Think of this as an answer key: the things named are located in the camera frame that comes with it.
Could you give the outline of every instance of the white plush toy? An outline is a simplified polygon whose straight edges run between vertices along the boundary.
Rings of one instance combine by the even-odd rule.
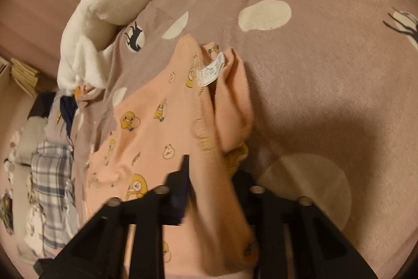
[[[131,23],[151,0],[81,0],[61,38],[58,86],[67,95],[81,83],[104,89],[119,26]]]

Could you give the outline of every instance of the blue plaid cloth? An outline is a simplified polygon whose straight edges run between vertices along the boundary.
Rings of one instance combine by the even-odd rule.
[[[36,200],[47,220],[43,227],[45,248],[61,249],[68,242],[65,228],[65,187],[71,178],[73,156],[69,146],[40,143],[32,158]]]

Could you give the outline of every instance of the white polka dot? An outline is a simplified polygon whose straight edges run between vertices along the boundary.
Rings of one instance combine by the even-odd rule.
[[[79,120],[79,125],[78,125],[78,130],[80,130],[80,128],[82,127],[83,122],[84,122],[84,113],[81,113],[80,120]]]
[[[285,25],[291,16],[289,4],[276,0],[264,0],[243,9],[238,16],[238,25],[244,32],[273,30]]]
[[[345,173],[325,157],[304,153],[283,156],[267,168],[258,183],[279,197],[310,197],[340,230],[350,217],[350,184]]]
[[[179,19],[177,19],[172,26],[162,36],[164,39],[172,39],[177,37],[181,31],[185,28],[187,21],[189,20],[189,12],[186,11]]]
[[[406,11],[396,11],[393,14],[393,17],[395,17],[395,19],[397,19],[398,21],[400,21],[403,25],[405,25],[406,27],[410,27],[411,30],[407,30],[405,27],[403,27],[400,23],[398,23],[397,21],[394,22],[394,24],[396,25],[396,27],[400,30],[400,31],[404,31],[404,32],[412,32],[412,31],[417,31],[418,30],[418,25],[416,23],[418,23],[418,19],[413,15],[410,14],[409,12]],[[406,37],[408,37],[409,41],[412,43],[412,45],[415,47],[416,50],[418,50],[418,42],[411,36],[409,35],[405,35]]]
[[[113,97],[112,97],[113,106],[117,106],[120,102],[122,102],[123,97],[126,94],[126,91],[127,91],[127,88],[122,87],[114,92]]]

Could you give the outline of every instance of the bed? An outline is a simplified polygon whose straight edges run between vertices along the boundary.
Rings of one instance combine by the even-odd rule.
[[[78,1],[68,6],[62,26]],[[402,278],[412,276],[417,207],[416,152],[410,143],[416,140],[417,47],[413,32],[402,33],[405,25],[411,27],[408,20],[416,20],[417,0],[343,0],[344,6],[340,1],[223,0],[234,4],[228,9],[216,0],[150,2],[116,37],[124,42],[125,34],[133,34],[129,27],[138,25],[147,44],[140,53],[116,49],[106,89],[80,98],[71,134],[76,192],[83,191],[89,154],[115,129],[113,108],[119,98],[128,98],[158,75],[171,57],[174,38],[191,34],[200,44],[213,40],[221,49],[234,47],[246,63],[256,120],[243,167],[280,196],[314,198],[379,278],[392,278],[400,268]],[[260,11],[279,11],[280,20],[251,21]],[[307,19],[301,20],[301,13]],[[44,70],[52,76],[57,51]],[[281,57],[274,59],[277,52]],[[37,66],[39,58],[27,62]],[[12,275],[6,257],[4,265]]]

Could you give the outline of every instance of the clothing tag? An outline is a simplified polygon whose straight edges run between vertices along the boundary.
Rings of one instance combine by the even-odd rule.
[[[209,65],[202,70],[198,70],[198,80],[201,87],[206,87],[216,80],[225,65],[225,55],[221,51]]]

